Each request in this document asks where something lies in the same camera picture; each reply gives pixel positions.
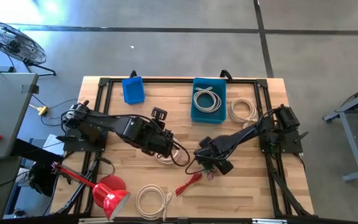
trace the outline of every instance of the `red wire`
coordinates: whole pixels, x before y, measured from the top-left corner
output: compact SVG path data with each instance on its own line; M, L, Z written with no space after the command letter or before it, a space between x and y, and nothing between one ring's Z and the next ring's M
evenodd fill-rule
M187 182L185 185L182 185L181 187L178 187L175 191L176 195L179 196L180 194L182 194L185 189L191 185L194 184L197 181L200 181L203 178L203 174L202 173L196 173L192 176L192 178L189 180L189 182Z

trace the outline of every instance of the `blue bin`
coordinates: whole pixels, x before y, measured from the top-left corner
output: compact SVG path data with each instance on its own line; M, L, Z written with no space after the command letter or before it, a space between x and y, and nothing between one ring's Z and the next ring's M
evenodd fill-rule
M143 103L145 99L142 77L126 78L122 81L124 101L127 104Z
M206 89L212 87L222 100L221 107L212 113L204 113L194 105L194 94L197 92L196 87ZM194 122L221 124L226 119L226 81L223 79L195 78L193 80L193 94L191 96L191 120ZM198 104L201 107L209 107L213 104L213 99L208 94L202 94L198 97Z

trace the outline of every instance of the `red lamp shade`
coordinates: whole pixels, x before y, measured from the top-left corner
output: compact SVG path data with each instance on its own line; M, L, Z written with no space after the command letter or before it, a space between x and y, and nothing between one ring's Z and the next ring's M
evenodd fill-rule
M95 202L103 202L104 214L109 221L119 213L131 196L131 193L126 190L111 190L104 183L96 184L92 193Z

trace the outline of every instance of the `yellow connector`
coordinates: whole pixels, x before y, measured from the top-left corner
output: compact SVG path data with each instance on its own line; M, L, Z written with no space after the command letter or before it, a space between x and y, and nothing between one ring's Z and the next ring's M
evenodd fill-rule
M46 106L43 106L43 107L41 107L41 108L38 108L38 107L36 107L36 106L33 106L33 105L31 105L31 104L29 104L32 108L35 108L37 111L39 111L38 112L38 115L39 116L42 116L42 115L44 115L44 114L46 114L47 112L48 112L48 108L46 107Z

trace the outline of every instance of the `fan stand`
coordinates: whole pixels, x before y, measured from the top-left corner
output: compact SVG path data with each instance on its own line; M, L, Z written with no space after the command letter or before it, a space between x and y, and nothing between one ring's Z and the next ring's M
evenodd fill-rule
M49 76L49 75L53 75L53 76L56 75L56 72L55 72L54 70L49 69L49 68L45 68L45 67L40 66L40 65L36 65L36 64L30 62L30 61L27 60L27 59L24 59L24 60L23 60L23 63L24 63L24 65L25 65L25 67L28 69L29 72L31 72L29 66L39 67L39 68L42 68L42 69L44 69L44 70L47 70L47 71L52 72L52 73L45 73L45 74L40 74L40 75L38 75L38 76L40 76L40 77L42 77L42 76Z

